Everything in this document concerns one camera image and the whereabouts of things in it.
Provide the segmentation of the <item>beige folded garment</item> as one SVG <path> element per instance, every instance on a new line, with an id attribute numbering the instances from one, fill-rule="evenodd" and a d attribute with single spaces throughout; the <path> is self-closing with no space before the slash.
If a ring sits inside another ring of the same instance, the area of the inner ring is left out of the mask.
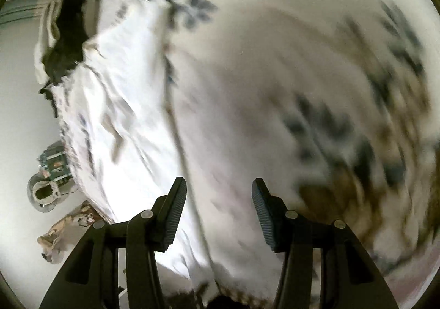
<path id="1" fill-rule="evenodd" d="M 40 19 L 38 40 L 34 48 L 34 67 L 37 81 L 41 85 L 45 85 L 48 81 L 42 58 L 50 47 L 54 47 L 56 38 L 59 36 L 54 23 L 61 11 L 62 1 L 50 0 Z M 88 39 L 97 33 L 100 3 L 101 0 L 86 0 L 83 5 L 84 29 Z"/>

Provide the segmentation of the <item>crumpled brown paper bag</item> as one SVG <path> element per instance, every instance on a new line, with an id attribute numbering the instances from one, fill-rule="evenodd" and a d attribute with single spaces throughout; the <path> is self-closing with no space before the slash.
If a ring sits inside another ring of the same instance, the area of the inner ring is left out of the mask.
<path id="1" fill-rule="evenodd" d="M 38 237 L 43 259 L 49 264 L 60 264 L 85 231 L 94 223 L 104 220 L 87 200 L 82 202 Z"/>

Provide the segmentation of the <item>floral bed sheet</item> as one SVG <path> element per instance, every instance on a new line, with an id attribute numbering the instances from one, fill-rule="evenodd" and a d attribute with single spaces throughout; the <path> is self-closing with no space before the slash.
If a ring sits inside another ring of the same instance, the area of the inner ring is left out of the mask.
<path id="1" fill-rule="evenodd" d="M 133 1 L 101 0 L 96 34 Z M 263 237 L 256 178 L 308 220 L 345 222 L 397 308 L 420 305 L 439 270 L 432 1 L 146 1 L 171 6 L 186 172 L 174 241 L 155 255 L 165 306 L 274 307 L 284 254 Z"/>

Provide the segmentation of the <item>white garment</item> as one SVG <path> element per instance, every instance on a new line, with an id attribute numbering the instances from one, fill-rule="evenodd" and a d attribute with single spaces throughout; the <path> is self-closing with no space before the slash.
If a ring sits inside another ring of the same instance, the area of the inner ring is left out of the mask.
<path id="1" fill-rule="evenodd" d="M 76 183 L 110 223 L 131 220 L 185 176 L 164 48 L 171 6 L 136 0 L 83 44 L 55 89 Z"/>

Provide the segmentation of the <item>black folded garment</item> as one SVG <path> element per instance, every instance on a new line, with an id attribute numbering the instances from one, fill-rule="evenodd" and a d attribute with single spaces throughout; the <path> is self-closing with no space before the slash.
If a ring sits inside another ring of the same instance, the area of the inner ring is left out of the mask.
<path id="1" fill-rule="evenodd" d="M 47 100 L 51 101 L 54 117 L 57 118 L 57 107 L 53 94 L 49 90 L 52 85 L 58 85 L 64 76 L 68 76 L 77 63 L 84 60 L 83 43 L 88 39 L 84 29 L 83 5 L 86 0 L 63 0 L 60 13 L 54 25 L 59 36 L 54 47 L 50 47 L 42 58 L 48 81 L 40 89 Z"/>

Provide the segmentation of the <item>white round floor device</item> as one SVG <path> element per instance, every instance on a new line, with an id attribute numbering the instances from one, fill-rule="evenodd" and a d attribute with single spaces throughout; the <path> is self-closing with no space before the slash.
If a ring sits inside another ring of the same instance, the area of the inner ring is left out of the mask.
<path id="1" fill-rule="evenodd" d="M 27 183 L 27 198 L 34 209 L 40 213 L 48 213 L 77 189 L 72 179 L 61 179 L 58 184 L 51 182 L 41 173 L 35 173 Z"/>

